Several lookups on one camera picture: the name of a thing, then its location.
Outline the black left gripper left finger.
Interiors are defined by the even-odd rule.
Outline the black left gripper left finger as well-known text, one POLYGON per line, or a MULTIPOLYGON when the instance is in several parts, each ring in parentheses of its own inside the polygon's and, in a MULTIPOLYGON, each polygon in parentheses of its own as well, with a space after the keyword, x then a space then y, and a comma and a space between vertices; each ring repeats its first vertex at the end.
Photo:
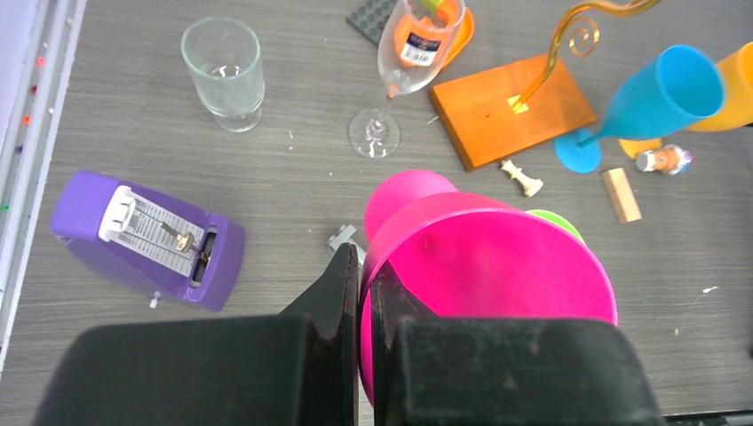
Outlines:
POLYGON ((267 316, 109 325, 79 335, 36 425, 354 425, 358 257, 267 316))

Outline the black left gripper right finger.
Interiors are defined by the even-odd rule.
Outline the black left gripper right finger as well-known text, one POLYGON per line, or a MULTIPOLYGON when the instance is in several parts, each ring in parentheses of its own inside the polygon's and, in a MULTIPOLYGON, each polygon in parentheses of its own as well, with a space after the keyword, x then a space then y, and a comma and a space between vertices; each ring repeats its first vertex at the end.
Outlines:
POLYGON ((441 318, 370 287, 378 425, 662 425, 637 353, 585 319, 441 318))

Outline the pink plastic wine glass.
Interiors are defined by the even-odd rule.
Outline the pink plastic wine glass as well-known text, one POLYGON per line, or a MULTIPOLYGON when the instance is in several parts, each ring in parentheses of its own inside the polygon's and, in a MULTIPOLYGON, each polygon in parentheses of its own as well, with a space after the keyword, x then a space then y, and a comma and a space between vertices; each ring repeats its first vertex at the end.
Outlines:
POLYGON ((616 324, 605 268, 564 228, 431 170, 406 170, 370 195, 362 270, 360 374, 374 394, 370 284, 390 265, 442 317, 576 318, 616 324))

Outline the green plastic wine glass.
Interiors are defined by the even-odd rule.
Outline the green plastic wine glass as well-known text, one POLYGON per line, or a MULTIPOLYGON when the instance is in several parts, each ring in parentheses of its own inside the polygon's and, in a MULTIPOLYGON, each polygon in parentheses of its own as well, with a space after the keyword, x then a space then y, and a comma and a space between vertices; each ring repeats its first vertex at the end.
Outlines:
POLYGON ((584 238, 582 237, 581 233, 577 230, 577 228, 571 222, 569 222, 566 218, 562 217, 561 215, 547 209, 530 209, 530 210, 527 210, 527 213, 535 217, 539 217, 541 219, 549 221, 561 227, 568 233, 572 234, 580 242, 585 243, 584 238))

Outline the gold rack with wooden base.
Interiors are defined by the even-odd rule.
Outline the gold rack with wooden base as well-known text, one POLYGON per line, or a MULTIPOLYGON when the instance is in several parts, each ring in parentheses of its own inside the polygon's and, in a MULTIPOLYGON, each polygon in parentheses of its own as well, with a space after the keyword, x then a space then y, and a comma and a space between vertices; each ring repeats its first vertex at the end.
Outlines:
POLYGON ((464 168, 476 170, 593 124, 596 113, 559 58, 561 45, 587 56, 600 37, 588 12, 628 17, 655 5, 582 1, 560 18, 547 52, 431 87, 429 99, 464 168))

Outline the clear stemmed wine glass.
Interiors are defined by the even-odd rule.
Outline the clear stemmed wine glass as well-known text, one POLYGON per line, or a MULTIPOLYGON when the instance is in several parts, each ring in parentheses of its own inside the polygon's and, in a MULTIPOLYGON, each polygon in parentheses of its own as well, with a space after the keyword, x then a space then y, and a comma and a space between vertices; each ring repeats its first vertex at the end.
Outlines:
POLYGON ((348 126, 354 151, 372 159, 393 154, 400 127, 390 102, 423 89, 443 68, 466 15, 464 1, 366 1, 346 18, 362 36, 378 41, 377 69, 386 90, 380 108, 356 114, 348 126))

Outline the blue plastic wine glass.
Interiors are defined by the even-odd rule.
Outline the blue plastic wine glass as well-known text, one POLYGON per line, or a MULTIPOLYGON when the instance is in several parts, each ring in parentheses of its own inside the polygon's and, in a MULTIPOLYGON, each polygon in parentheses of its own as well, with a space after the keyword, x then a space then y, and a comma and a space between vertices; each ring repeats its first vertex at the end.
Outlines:
POLYGON ((702 51, 673 45, 630 76, 610 99, 604 121, 552 140, 559 161, 576 173, 590 173, 601 161, 602 138, 663 138, 710 118, 726 100, 723 77, 702 51))

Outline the yellow plastic wine glass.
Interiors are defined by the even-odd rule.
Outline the yellow plastic wine glass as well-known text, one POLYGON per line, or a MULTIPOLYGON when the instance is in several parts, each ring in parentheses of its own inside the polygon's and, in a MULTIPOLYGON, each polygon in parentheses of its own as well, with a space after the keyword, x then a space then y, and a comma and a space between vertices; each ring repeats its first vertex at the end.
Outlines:
POLYGON ((680 130, 720 132, 752 123, 752 43, 718 62, 689 45, 663 51, 615 93, 609 116, 634 159, 680 130))

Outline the white chess piece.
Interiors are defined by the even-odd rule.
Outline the white chess piece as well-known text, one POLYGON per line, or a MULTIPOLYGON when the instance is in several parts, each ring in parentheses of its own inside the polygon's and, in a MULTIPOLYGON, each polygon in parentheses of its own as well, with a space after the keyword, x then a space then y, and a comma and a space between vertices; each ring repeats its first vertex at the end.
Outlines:
POLYGON ((514 165, 510 160, 501 161, 500 170, 507 173, 511 180, 517 181, 526 197, 533 197, 543 188, 543 181, 527 176, 522 168, 514 165))

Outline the small wooden block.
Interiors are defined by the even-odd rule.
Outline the small wooden block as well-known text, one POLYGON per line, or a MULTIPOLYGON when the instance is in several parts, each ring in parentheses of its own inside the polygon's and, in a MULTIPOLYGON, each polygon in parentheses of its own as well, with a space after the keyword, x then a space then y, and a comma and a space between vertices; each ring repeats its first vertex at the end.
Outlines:
POLYGON ((642 213, 624 168, 601 173, 614 212, 621 224, 638 221, 642 213))

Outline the clear glass tumbler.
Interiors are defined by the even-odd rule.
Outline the clear glass tumbler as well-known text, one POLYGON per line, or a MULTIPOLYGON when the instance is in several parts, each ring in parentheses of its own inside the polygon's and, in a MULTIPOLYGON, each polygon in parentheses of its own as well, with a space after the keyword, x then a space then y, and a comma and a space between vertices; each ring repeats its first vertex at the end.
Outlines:
POLYGON ((256 33, 240 20, 209 17, 184 32, 180 47, 196 93, 215 123, 235 133, 255 127, 265 96, 256 33))

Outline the small colourful toy figure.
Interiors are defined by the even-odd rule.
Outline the small colourful toy figure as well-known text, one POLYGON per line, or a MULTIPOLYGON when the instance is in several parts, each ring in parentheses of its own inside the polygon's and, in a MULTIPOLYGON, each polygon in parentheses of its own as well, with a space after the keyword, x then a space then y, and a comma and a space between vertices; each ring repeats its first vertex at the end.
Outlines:
POLYGON ((694 156, 689 150, 676 145, 667 145, 660 149, 638 153, 635 164, 641 172, 677 175, 686 171, 693 161, 694 156))

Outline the orange plastic U-shaped toy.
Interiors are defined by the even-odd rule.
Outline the orange plastic U-shaped toy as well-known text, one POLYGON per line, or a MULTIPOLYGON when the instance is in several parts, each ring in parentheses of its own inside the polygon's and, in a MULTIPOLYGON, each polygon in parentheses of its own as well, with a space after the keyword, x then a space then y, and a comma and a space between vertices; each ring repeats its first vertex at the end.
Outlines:
POLYGON ((420 1, 404 1, 392 31, 394 52, 406 67, 446 68, 470 42, 474 20, 463 1, 444 0, 435 13, 420 1))

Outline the grey lego plate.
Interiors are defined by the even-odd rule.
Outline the grey lego plate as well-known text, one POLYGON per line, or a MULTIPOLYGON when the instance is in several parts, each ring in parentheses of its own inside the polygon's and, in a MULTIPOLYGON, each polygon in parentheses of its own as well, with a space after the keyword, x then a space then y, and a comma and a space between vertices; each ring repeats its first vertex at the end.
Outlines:
POLYGON ((365 0, 345 21, 375 47, 379 45, 384 27, 390 19, 397 0, 365 0))

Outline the green lego brick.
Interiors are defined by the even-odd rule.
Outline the green lego brick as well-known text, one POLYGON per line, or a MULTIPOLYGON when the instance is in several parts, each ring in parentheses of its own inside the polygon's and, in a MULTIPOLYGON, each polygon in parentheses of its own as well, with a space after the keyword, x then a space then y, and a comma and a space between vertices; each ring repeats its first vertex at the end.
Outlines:
POLYGON ((420 3, 427 11, 435 13, 439 10, 443 0, 420 0, 420 3))

